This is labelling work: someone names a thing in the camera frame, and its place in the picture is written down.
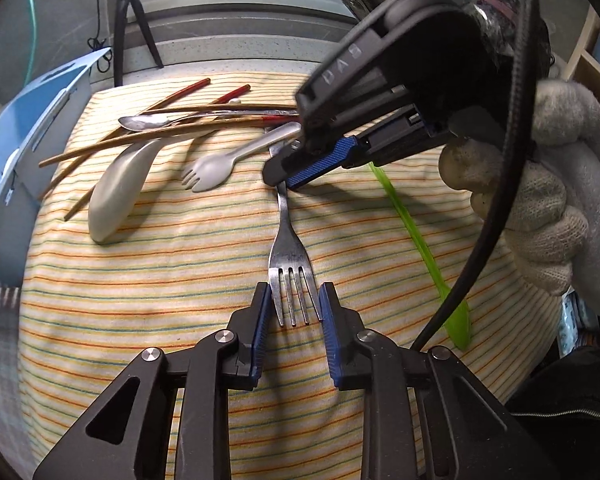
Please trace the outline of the white knit gloved hand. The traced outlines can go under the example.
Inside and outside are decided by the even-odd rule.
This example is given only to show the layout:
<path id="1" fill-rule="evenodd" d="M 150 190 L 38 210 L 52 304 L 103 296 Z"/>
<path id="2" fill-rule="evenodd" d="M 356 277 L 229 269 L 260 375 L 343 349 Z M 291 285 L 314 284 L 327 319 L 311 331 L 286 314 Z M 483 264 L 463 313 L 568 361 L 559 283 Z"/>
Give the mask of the white knit gloved hand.
<path id="1" fill-rule="evenodd" d="M 505 243 L 529 283 L 574 289 L 600 315 L 600 102 L 578 82 L 540 81 L 532 139 Z"/>

